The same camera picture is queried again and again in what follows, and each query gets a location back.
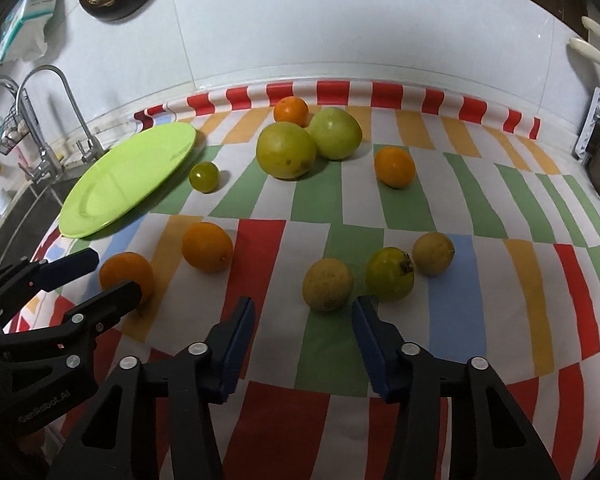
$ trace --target plate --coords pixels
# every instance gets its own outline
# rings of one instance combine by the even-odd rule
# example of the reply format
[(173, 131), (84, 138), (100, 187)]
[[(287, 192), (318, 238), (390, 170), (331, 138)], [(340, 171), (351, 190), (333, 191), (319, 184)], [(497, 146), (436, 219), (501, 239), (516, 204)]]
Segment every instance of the plate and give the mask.
[(62, 236), (89, 236), (133, 209), (176, 170), (195, 140), (193, 126), (173, 123), (154, 126), (113, 148), (66, 198), (58, 219)]

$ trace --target green fruit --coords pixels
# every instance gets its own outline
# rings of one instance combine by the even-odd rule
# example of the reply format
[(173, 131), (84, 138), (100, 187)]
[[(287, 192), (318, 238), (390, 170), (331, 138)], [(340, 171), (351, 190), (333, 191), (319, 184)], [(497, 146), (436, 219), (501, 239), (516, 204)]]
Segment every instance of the green fruit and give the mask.
[(320, 156), (329, 160), (347, 158), (362, 142), (362, 128), (340, 108), (323, 108), (313, 116), (307, 130)]
[(218, 187), (220, 172), (212, 162), (200, 162), (189, 172), (191, 187), (200, 193), (211, 193)]
[(381, 301), (397, 301), (413, 288), (414, 273), (409, 255), (395, 247), (385, 247), (366, 264), (366, 289)]
[(302, 298), (312, 310), (328, 312), (346, 303), (353, 289), (349, 267), (336, 258), (315, 262), (304, 276)]
[(273, 123), (258, 137), (256, 158), (265, 173), (290, 179), (304, 175), (315, 160), (315, 142), (293, 123)]
[(456, 249), (453, 242), (442, 233), (427, 233), (416, 240), (411, 254), (421, 273), (435, 276), (451, 265)]

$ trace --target striped tablecloth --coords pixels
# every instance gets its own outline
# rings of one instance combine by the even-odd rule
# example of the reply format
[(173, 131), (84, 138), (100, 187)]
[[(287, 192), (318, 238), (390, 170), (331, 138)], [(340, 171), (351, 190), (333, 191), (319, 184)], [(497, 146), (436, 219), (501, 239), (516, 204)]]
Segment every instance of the striped tablecloth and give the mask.
[[(209, 195), (192, 192), (183, 179), (151, 211), (98, 240), (73, 242), (50, 229), (39, 258), (91, 246), (101, 262), (135, 251), (154, 268), (155, 293), (142, 317), (129, 314), (98, 339), (97, 379), (128, 354), (156, 360), (201, 340), (239, 296), (251, 296), (258, 323), (238, 389), (226, 405), (212, 407), (227, 479), (379, 480), (397, 407), (370, 390), (350, 308), (310, 312), (301, 283), (314, 261), (335, 257), (350, 266), (354, 295), (361, 294), (373, 252), (383, 246), (409, 252), (420, 234), (437, 230), (456, 246), (453, 264), (439, 277), (417, 276), (407, 298), (381, 305), (381, 318), (440, 358), (485, 356), (562, 478), (584, 478), (600, 456), (600, 199), (582, 168), (529, 138), (538, 134), (533, 118), (513, 115), (514, 126), (530, 125), (526, 136), (504, 133), (513, 131), (513, 110), (429, 89), (418, 94), (386, 85), (378, 94), (378, 84), (369, 83), (365, 94), (352, 92), (348, 82), (345, 92), (344, 85), (229, 89), (221, 98), (181, 101), (189, 108), (166, 104), (139, 112), (142, 127), (190, 121), (200, 133), (197, 160), (212, 160), (227, 173)], [(346, 107), (365, 140), (351, 160), (282, 182), (262, 172), (254, 149), (259, 131), (273, 121), (271, 105), (292, 92), (314, 112)], [(382, 99), (374, 101), (374, 94)], [(432, 108), (430, 95), (440, 94)], [(444, 103), (458, 106), (453, 111)], [(387, 144), (414, 158), (418, 177), (408, 189), (375, 180), (374, 152)], [(225, 273), (201, 275), (181, 258), (183, 232), (203, 220), (234, 240)], [(93, 273), (41, 294), (12, 330), (57, 324), (99, 291)], [(449, 409), (443, 402), (439, 478), (448, 475)], [(63, 434), (81, 411), (57, 422)], [(168, 479), (163, 402), (157, 423), (161, 478)]]

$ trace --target red and white striped border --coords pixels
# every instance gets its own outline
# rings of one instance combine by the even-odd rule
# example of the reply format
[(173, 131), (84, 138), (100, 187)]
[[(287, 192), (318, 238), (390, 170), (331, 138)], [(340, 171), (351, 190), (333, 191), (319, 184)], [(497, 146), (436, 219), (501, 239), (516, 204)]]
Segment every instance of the red and white striped border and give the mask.
[(346, 80), (300, 80), (253, 84), (193, 94), (134, 114), (141, 131), (151, 128), (163, 114), (211, 115), (216, 112), (275, 106), (280, 99), (296, 96), (308, 104), (357, 105), (394, 110), (413, 110), (503, 132), (537, 139), (540, 119), (503, 105), (433, 88), (398, 83)]

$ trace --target tissue package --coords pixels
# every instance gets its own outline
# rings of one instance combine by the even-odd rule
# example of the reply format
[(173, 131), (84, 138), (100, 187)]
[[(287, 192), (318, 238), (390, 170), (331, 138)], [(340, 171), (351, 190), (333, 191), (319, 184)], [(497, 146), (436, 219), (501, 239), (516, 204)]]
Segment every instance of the tissue package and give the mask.
[(56, 0), (20, 0), (4, 20), (0, 35), (0, 63), (33, 61), (45, 55), (45, 24)]

